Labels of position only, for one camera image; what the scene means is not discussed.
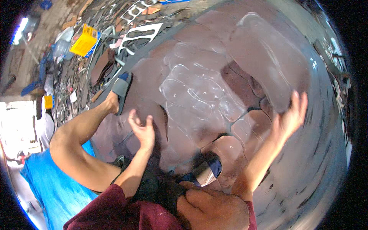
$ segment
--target maroon shirt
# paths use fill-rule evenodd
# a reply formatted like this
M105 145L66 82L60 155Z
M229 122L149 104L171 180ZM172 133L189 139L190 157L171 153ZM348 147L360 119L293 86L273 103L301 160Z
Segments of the maroon shirt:
M253 204L246 202L250 214L249 230L256 230ZM129 203L122 188L110 185L105 192L64 224L64 229L183 229L179 220L159 204L146 201Z

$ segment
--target sleeve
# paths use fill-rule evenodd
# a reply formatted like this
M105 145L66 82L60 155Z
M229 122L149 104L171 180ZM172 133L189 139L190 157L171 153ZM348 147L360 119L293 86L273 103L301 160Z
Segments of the sleeve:
M127 204L123 189L110 185L101 195L64 224L63 229L106 229L116 226L123 218Z
M253 203L251 201L246 201L249 211L249 228L248 230L257 230L257 222L255 219L255 213L253 208Z

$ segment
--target hand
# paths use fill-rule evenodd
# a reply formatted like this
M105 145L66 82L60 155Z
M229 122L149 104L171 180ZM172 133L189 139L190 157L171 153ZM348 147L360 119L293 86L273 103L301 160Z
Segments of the hand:
M272 125L272 134L280 141L286 141L301 124L304 123L308 98L306 92L299 94L293 91L291 94L291 106L282 116L277 114Z
M190 189L177 200L181 222L188 229L248 229L249 211L237 196L200 188Z
M153 149L155 145L155 132L153 130L153 117L148 115L146 119L146 126L141 124L140 119L137 117L135 109L129 112L128 118L129 124L136 137L141 142L141 148Z

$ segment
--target blue tarp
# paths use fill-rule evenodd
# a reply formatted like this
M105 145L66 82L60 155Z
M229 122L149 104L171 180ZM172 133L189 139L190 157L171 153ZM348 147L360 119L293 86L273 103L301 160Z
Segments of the blue tarp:
M82 147L95 156L90 141ZM70 218L97 197L61 171L52 160L49 149L32 154L26 160L21 175L39 201L48 229L62 229Z

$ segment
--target yellow box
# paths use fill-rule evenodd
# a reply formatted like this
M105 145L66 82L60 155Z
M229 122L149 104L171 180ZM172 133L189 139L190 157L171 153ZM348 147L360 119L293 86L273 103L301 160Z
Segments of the yellow box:
M93 53L100 36L100 32L84 24L74 34L70 44L70 52L88 58Z
M45 109L52 109L54 107L54 96L44 96L45 98Z

